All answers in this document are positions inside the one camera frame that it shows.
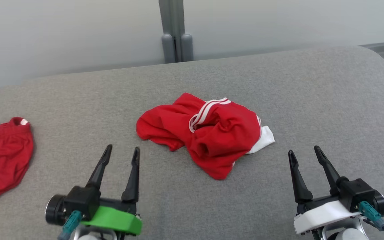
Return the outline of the red and white jersey shirt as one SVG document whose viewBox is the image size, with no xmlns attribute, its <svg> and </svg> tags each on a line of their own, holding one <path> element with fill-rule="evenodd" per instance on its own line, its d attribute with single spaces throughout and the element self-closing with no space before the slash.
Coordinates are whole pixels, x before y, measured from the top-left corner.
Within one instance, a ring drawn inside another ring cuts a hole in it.
<svg viewBox="0 0 384 240">
<path fill-rule="evenodd" d="M 242 156 L 275 142 L 256 112 L 227 98 L 201 100 L 189 93 L 146 111 L 136 130 L 142 140 L 172 152 L 185 147 L 194 163 L 215 180 L 226 179 Z"/>
</svg>

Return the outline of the grey partition post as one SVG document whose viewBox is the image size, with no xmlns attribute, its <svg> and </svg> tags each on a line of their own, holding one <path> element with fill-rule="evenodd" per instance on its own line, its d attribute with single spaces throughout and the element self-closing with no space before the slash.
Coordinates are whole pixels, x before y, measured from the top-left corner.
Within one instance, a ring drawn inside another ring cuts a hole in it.
<svg viewBox="0 0 384 240">
<path fill-rule="evenodd" d="M 158 0 L 165 63 L 194 60 L 193 38 L 185 31 L 183 0 Z"/>
</svg>

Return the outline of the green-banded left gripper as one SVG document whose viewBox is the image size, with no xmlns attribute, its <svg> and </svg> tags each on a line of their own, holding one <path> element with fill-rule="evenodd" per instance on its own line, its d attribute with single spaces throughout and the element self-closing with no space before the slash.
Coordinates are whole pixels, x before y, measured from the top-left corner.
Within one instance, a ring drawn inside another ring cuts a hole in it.
<svg viewBox="0 0 384 240">
<path fill-rule="evenodd" d="M 91 174 L 86 187 L 100 190 L 105 167 L 108 165 L 113 145 L 108 145 Z M 126 235 L 141 234 L 143 222 L 137 216 L 137 202 L 139 200 L 140 185 L 140 149 L 135 148 L 131 172 L 127 186 L 122 193 L 121 200 L 101 198 L 100 206 L 89 221 L 82 220 L 81 224 L 111 229 Z"/>
</svg>

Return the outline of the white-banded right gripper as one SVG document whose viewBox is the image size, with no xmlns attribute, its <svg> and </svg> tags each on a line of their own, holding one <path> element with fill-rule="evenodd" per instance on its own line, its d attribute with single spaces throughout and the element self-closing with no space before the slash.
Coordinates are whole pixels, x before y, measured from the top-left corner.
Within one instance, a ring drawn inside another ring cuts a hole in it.
<svg viewBox="0 0 384 240">
<path fill-rule="evenodd" d="M 319 164 L 323 167 L 330 185 L 330 195 L 338 195 L 336 181 L 340 178 L 337 170 L 319 146 L 314 146 Z M 337 196 L 313 199 L 299 170 L 293 150 L 289 150 L 289 165 L 297 203 L 294 230 L 297 235 L 361 235 L 362 220 L 359 205 L 346 207 Z"/>
</svg>

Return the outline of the red shorts with white stripe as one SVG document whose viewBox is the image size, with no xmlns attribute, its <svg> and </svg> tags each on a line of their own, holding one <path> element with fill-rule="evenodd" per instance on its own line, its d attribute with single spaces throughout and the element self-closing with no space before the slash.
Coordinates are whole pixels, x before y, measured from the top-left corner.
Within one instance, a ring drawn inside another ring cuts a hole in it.
<svg viewBox="0 0 384 240">
<path fill-rule="evenodd" d="M 31 125 L 26 119 L 13 117 L 0 124 L 0 195 L 20 184 L 33 151 Z"/>
</svg>

